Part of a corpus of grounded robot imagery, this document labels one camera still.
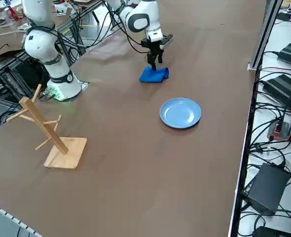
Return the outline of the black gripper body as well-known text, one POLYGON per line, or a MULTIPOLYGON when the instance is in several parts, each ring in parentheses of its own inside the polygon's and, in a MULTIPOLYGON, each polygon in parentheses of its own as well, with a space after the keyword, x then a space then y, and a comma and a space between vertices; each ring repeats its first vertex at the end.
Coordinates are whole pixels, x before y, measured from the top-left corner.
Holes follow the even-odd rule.
POLYGON ((141 40, 141 46, 144 48, 148 48, 150 52, 163 53, 164 45, 165 45, 165 37, 163 37, 163 39, 159 41, 151 41, 148 38, 143 38, 141 40))

